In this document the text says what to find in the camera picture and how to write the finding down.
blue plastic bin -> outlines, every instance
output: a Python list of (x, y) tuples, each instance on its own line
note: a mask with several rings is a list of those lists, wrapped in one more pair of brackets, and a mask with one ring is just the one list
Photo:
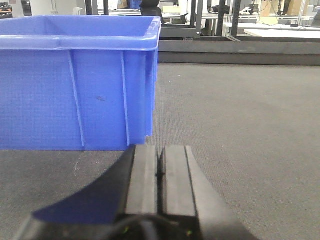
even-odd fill
[(140, 9), (142, 0), (130, 0), (130, 9)]
[(0, 150), (145, 143), (160, 27), (148, 16), (0, 20)]

table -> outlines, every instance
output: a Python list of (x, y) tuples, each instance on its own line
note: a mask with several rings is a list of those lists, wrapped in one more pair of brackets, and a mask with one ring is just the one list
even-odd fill
[[(103, 15), (104, 11), (99, 9), (99, 15)], [(109, 10), (109, 15), (111, 16), (141, 16), (141, 12), (138, 9), (119, 9), (119, 10)], [(162, 13), (165, 19), (180, 19), (180, 13)], [(203, 13), (202, 19), (204, 20), (215, 20), (218, 19), (217, 13)]]
[[(189, 145), (264, 240), (318, 240), (320, 68), (159, 64), (147, 144)], [(0, 239), (95, 180), (121, 152), (0, 151)]]
[[(225, 22), (223, 24), (222, 36), (227, 36), (229, 29), (232, 28), (231, 22)], [(320, 32), (320, 28), (306, 27), (306, 26), (289, 26), (289, 25), (266, 25), (261, 23), (239, 23), (238, 29), (259, 29), (259, 30), (287, 30), (287, 31), (316, 31)]]
[(254, 37), (320, 39), (320, 31), (245, 29), (244, 32)]
[[(232, 14), (228, 14), (228, 23), (231, 23), (232, 22), (232, 19), (233, 19), (233, 15)], [(250, 15), (250, 14), (241, 14), (239, 16), (239, 19), (245, 19), (245, 18), (250, 18), (250, 19), (259, 19), (260, 18), (258, 14), (253, 14), (253, 15)], [(288, 15), (283, 15), (283, 16), (278, 16), (276, 14), (270, 14), (268, 17), (264, 17), (264, 18), (276, 18), (278, 21), (281, 21), (281, 20), (287, 20), (287, 21), (295, 21), (296, 23), (298, 22), (299, 20), (299, 16), (288, 16)], [(302, 20), (305, 20), (305, 21), (312, 21), (314, 19), (313, 16), (302, 16), (301, 17)]]

black metal frame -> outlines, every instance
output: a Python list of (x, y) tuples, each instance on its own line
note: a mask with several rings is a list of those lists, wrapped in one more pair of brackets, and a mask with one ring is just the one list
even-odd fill
[[(87, 14), (92, 14), (91, 0), (85, 0)], [(195, 25), (163, 24), (159, 44), (161, 63), (253, 64), (253, 65), (306, 65), (320, 66), (320, 40), (307, 38), (237, 37), (241, 0), (235, 0), (231, 36), (201, 37), (203, 0), (198, 0), (197, 15), (192, 0), (191, 23)], [(223, 26), (219, 14), (217, 33)], [(183, 41), (191, 38), (197, 41)]]
[(103, 14), (109, 15), (109, 0), (103, 0)]
[(160, 63), (320, 66), (320, 39), (280, 37), (259, 39), (232, 36), (203, 39), (199, 41), (161, 40), (158, 61)]
[(218, 37), (222, 37), (222, 30), (224, 27), (224, 19), (225, 19), (225, 5), (226, 5), (226, 0), (220, 0), (219, 11), (218, 11), (218, 23), (216, 26), (216, 35)]

